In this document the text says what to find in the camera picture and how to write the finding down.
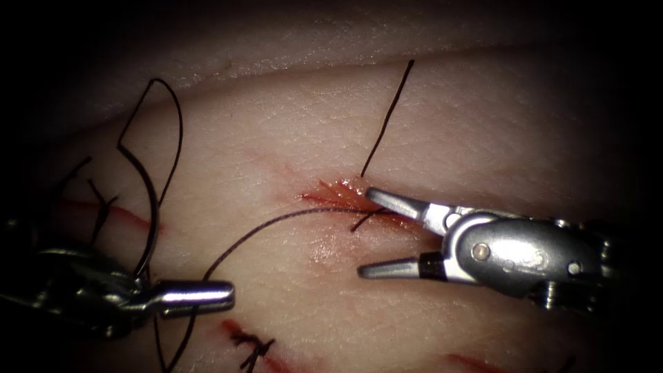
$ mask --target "red incision line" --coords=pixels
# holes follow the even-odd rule
[[[63,198],[61,201],[62,201],[61,203],[66,208],[69,209],[74,209],[78,211],[93,211],[95,213],[99,210],[98,202],[76,201],[76,200],[69,200],[67,198]],[[138,216],[136,216],[134,213],[132,213],[127,209],[111,205],[109,215],[115,216],[123,220],[124,222],[133,225],[134,227],[140,228],[143,231],[150,230],[150,222],[148,220],[139,218]],[[159,224],[158,227],[159,233],[162,233],[163,230],[164,230],[164,225]]]
[[[240,324],[230,318],[221,322],[221,328],[230,335],[243,333]],[[273,373],[292,373],[288,365],[279,358],[265,356],[262,360]]]
[[[377,210],[377,204],[364,198],[364,192],[370,187],[364,179],[341,179],[332,183],[318,179],[313,191],[299,195],[306,201],[358,210]]]
[[[381,206],[374,204],[364,197],[366,189],[371,185],[361,178],[340,179],[335,182],[324,182],[318,179],[316,187],[299,195],[303,201],[313,202],[318,206],[343,207],[365,211],[375,211]],[[397,214],[376,215],[371,219],[381,219],[382,222],[396,224],[407,231],[415,232],[421,229],[410,219]]]
[[[462,356],[458,354],[447,354],[445,358],[449,361],[460,363],[465,365],[468,368],[471,368],[479,373],[508,373],[505,370],[499,369],[493,365],[488,365],[487,363],[467,356]]]

